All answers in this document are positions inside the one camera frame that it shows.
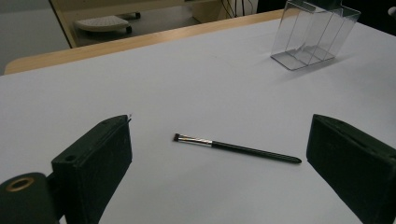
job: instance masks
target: brass ring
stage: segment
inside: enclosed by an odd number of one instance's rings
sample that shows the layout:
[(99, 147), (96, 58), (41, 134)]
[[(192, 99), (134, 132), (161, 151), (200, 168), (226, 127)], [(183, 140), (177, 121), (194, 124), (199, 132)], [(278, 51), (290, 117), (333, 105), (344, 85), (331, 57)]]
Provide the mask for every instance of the brass ring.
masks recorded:
[(35, 180), (30, 176), (21, 177), (19, 179), (12, 181), (10, 184), (8, 184), (6, 187), (6, 191), (9, 191), (9, 192), (20, 191), (22, 189), (26, 189), (29, 186), (31, 186), (33, 184), (33, 182), (35, 182)]

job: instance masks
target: silver ferrule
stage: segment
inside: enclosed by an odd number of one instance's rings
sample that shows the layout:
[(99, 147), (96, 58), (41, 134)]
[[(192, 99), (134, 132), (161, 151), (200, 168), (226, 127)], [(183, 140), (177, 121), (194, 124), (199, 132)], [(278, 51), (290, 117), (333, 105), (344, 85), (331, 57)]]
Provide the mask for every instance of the silver ferrule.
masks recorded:
[(210, 141), (210, 140), (189, 137), (189, 136), (183, 135), (183, 134), (179, 135), (178, 142), (190, 143), (190, 144), (200, 145), (200, 146), (204, 146), (204, 147), (212, 147), (212, 141)]

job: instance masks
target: black brush handle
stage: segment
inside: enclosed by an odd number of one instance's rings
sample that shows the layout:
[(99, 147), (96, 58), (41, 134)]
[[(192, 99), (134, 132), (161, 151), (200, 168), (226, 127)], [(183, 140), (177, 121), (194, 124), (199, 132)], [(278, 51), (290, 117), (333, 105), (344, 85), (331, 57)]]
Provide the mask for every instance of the black brush handle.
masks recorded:
[(277, 160), (277, 161), (286, 161), (286, 162), (291, 162), (291, 163), (301, 163), (302, 161), (296, 157), (291, 157), (287, 155), (282, 155), (282, 154), (277, 154), (274, 152), (267, 152), (267, 151), (262, 151), (254, 148), (249, 148), (249, 147), (239, 147), (239, 146), (234, 146), (226, 143), (221, 143), (221, 142), (212, 142), (212, 147), (219, 148), (219, 149), (225, 149), (233, 152), (239, 152), (239, 153), (244, 153), (248, 155), (253, 155), (253, 156), (260, 156), (272, 160)]

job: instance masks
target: brush tip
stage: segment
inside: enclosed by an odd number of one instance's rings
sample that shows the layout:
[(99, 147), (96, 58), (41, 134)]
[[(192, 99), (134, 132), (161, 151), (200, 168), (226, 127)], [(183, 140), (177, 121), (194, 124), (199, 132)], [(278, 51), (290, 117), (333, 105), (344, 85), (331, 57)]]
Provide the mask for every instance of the brush tip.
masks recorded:
[(180, 137), (180, 134), (179, 133), (175, 133), (175, 137), (174, 137), (174, 141), (175, 142), (178, 142), (178, 138)]

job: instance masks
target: transparent box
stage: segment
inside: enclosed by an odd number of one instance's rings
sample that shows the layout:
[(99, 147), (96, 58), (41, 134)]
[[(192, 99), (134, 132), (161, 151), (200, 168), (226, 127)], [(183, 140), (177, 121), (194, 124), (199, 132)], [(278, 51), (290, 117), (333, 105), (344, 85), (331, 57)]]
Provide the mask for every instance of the transparent box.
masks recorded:
[(361, 13), (341, 1), (289, 0), (271, 58), (289, 70), (335, 57)]

